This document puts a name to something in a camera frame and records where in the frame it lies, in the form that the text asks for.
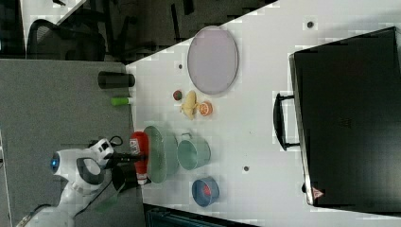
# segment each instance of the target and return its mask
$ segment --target red bottle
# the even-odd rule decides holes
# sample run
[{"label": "red bottle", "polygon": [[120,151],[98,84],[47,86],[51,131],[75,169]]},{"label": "red bottle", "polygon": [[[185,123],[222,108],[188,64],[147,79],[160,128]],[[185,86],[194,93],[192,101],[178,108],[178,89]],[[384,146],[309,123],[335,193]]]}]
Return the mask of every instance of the red bottle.
[{"label": "red bottle", "polygon": [[143,185],[147,182],[147,166],[148,166],[148,153],[149,143],[148,136],[142,131],[136,131],[130,138],[131,154],[146,155],[145,161],[138,161],[135,163],[136,178],[138,183]]}]

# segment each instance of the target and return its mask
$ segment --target screw hole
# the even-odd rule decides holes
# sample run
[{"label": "screw hole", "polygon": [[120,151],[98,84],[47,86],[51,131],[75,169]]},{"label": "screw hole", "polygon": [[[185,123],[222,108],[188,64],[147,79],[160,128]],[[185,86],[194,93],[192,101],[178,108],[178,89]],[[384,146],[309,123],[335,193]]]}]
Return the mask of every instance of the screw hole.
[{"label": "screw hole", "polygon": [[315,24],[313,22],[308,22],[306,25],[308,28],[312,28],[315,26]]}]

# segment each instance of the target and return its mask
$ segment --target plate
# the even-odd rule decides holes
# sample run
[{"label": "plate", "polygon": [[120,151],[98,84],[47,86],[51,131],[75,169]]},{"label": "plate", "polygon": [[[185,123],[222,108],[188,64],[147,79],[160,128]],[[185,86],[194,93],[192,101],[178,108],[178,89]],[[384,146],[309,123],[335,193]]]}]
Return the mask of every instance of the plate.
[{"label": "plate", "polygon": [[207,95],[227,90],[238,68],[238,53],[230,32],[218,26],[200,30],[188,51],[188,73],[195,86]]}]

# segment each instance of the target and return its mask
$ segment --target blue bowl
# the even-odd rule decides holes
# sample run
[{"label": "blue bowl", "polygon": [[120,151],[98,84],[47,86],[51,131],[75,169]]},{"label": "blue bowl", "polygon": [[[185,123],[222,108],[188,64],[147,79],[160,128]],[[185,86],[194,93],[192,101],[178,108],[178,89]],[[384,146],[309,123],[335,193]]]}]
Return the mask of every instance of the blue bowl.
[{"label": "blue bowl", "polygon": [[202,207],[215,202],[219,196],[218,184],[212,177],[196,180],[192,184],[192,197]]}]

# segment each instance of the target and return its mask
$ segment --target green bowl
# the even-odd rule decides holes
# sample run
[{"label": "green bowl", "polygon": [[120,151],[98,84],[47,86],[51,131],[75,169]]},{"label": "green bowl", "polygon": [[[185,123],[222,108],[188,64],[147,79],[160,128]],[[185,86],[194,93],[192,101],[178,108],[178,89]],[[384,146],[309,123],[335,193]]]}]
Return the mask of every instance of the green bowl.
[{"label": "green bowl", "polygon": [[178,170],[177,140],[160,126],[148,126],[144,133],[149,140],[148,177],[153,183],[162,183]]}]

